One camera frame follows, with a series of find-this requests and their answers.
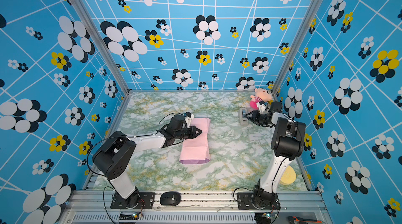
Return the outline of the purple wrapping paper sheet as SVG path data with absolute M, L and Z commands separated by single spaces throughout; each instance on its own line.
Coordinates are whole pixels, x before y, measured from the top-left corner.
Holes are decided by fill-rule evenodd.
M 195 118 L 191 126 L 200 129 L 202 133 L 195 139 L 182 143 L 180 162 L 184 165 L 205 164 L 210 161 L 207 134 L 210 126 L 209 118 Z

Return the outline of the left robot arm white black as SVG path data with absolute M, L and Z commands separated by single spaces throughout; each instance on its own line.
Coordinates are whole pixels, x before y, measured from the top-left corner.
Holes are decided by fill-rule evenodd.
M 112 209 L 151 209 L 154 194 L 144 194 L 133 184 L 127 167 L 136 153 L 193 140 L 207 134 L 208 126 L 196 126 L 196 118 L 190 112 L 174 113 L 168 124 L 160 126 L 155 133 L 128 136 L 121 131 L 106 138 L 93 154 L 92 161 L 101 174 L 106 177 L 115 191 L 112 196 Z

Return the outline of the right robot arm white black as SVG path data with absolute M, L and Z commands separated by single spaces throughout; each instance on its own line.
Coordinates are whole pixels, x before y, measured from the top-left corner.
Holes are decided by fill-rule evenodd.
M 282 113 L 282 104 L 277 101 L 271 103 L 269 109 L 261 105 L 259 109 L 244 114 L 243 118 L 258 126 L 274 129 L 271 141 L 273 158 L 265 174 L 254 186 L 252 203 L 257 209 L 274 207 L 279 210 L 277 187 L 287 167 L 304 150 L 306 125 Z

